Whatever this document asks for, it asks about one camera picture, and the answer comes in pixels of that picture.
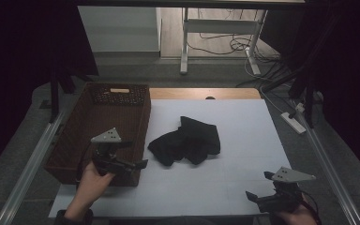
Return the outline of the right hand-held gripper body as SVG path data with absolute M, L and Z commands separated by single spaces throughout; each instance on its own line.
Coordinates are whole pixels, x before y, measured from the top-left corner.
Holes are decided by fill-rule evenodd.
M 274 185 L 275 194 L 266 197 L 258 197 L 257 204 L 261 212 L 294 211 L 303 201 L 300 182 L 313 181 L 315 175 L 299 172 L 290 168 L 280 167 L 273 172 L 271 181 Z

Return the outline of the white desk frame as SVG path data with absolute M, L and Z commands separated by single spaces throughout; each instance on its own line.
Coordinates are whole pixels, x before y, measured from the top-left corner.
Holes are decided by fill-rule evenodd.
M 191 33 L 211 33 L 211 34 L 238 34 L 251 35 L 250 45 L 245 49 L 247 61 L 254 75 L 260 75 L 260 69 L 255 58 L 255 48 L 260 33 L 263 28 L 263 22 L 266 16 L 266 10 L 261 9 L 258 18 L 253 21 L 225 21 L 225 20 L 207 20 L 190 19 L 188 17 L 188 8 L 185 8 L 183 20 L 183 45 L 180 60 L 180 74 L 188 73 L 188 35 Z

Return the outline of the wooden table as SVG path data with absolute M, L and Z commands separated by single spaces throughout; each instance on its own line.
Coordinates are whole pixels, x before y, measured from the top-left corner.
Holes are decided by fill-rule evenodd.
M 255 88 L 150 88 L 151 99 L 260 99 Z

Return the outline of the dark overhead bar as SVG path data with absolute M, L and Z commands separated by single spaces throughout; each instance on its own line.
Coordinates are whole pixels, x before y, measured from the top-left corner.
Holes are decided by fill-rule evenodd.
M 305 0 L 73 0 L 78 6 L 151 8 L 246 8 L 303 7 Z

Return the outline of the dark curtain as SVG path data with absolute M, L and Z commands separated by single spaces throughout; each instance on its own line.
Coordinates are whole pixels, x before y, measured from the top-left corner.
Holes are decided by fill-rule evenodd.
M 307 0 L 303 9 L 270 10 L 261 40 L 300 72 L 289 95 L 323 95 L 328 123 L 360 160 L 360 0 Z
M 98 74 L 76 0 L 0 0 L 0 155 L 53 74 Z

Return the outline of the black metal stand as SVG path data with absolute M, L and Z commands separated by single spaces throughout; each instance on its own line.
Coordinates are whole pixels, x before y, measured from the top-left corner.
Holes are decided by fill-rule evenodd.
M 313 91 L 314 79 L 308 75 L 299 75 L 288 92 L 292 99 L 305 94 L 305 120 L 310 128 L 314 128 L 312 123 Z
M 59 114 L 59 87 L 62 87 L 66 94 L 73 94 L 75 91 L 75 84 L 72 81 L 71 75 L 68 71 L 56 72 L 51 74 L 51 119 L 50 122 L 54 122 Z

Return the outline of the white cabinet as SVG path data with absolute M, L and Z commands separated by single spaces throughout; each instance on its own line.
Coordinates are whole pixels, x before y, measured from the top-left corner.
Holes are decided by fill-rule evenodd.
M 78 7 L 93 52 L 159 53 L 159 7 Z

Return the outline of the white table mat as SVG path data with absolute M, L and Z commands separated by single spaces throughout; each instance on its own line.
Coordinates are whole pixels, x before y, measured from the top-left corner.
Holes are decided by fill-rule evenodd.
M 148 165 L 136 187 L 110 187 L 92 210 L 98 218 L 256 215 L 247 199 L 273 194 L 264 172 L 288 166 L 276 128 L 261 99 L 155 99 L 147 141 L 179 128 L 187 116 L 217 127 L 220 153 L 195 166 L 183 159 L 163 167 L 146 151 Z

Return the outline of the brown wicker basket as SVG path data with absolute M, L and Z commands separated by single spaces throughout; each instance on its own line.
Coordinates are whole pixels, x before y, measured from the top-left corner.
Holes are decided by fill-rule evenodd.
M 111 128 L 129 143 L 118 149 L 117 157 L 132 163 L 142 160 L 150 112 L 146 84 L 88 82 L 44 169 L 62 184 L 76 184 L 98 149 L 91 139 Z

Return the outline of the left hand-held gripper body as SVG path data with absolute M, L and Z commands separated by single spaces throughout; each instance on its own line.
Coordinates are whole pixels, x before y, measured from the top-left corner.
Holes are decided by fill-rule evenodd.
M 94 151 L 92 160 L 101 175 L 114 173 L 116 175 L 130 175 L 135 169 L 135 164 L 117 157 L 119 149 L 117 144 L 124 141 L 115 127 L 98 134 L 90 140 L 97 146 Z

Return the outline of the dark cloth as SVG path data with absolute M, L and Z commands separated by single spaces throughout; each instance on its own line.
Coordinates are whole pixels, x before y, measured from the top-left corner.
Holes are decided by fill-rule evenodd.
M 180 117 L 181 126 L 161 135 L 148 144 L 147 149 L 164 166 L 186 158 L 193 165 L 199 165 L 209 155 L 218 155 L 221 150 L 218 129 L 215 125 L 186 117 Z

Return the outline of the person's left hand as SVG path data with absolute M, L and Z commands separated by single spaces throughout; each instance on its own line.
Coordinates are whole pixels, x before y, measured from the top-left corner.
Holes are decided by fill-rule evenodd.
M 67 207 L 66 217 L 81 220 L 86 211 L 105 192 L 114 177 L 115 174 L 110 172 L 100 175 L 94 163 L 90 162 L 85 167 L 76 194 Z

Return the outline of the person's right hand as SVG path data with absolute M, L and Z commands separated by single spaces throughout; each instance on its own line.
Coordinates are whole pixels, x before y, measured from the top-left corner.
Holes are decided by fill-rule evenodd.
M 304 205 L 299 205 L 292 213 L 282 211 L 276 212 L 275 215 L 281 218 L 287 225 L 318 225 Z

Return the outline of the aluminium rail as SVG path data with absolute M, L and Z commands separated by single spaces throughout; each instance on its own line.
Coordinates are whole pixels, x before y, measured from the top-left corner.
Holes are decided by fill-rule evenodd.
M 0 225 L 11 225 L 65 114 L 65 112 L 60 112 L 44 129 L 32 155 L 0 211 Z
M 296 118 L 307 131 L 307 135 L 315 155 L 322 166 L 328 183 L 334 191 L 334 194 L 337 196 L 337 201 L 344 212 L 346 219 L 350 225 L 360 225 L 360 213 L 358 212 L 349 191 L 341 182 L 340 177 L 333 166 L 331 159 L 327 155 L 317 133 L 309 126 L 308 122 L 304 118 L 304 115 L 299 111 L 296 112 Z

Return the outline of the white power strip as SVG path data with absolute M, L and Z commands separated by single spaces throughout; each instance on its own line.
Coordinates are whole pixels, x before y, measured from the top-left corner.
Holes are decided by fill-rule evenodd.
M 281 115 L 281 118 L 298 134 L 303 134 L 307 130 L 288 112 L 284 112 Z

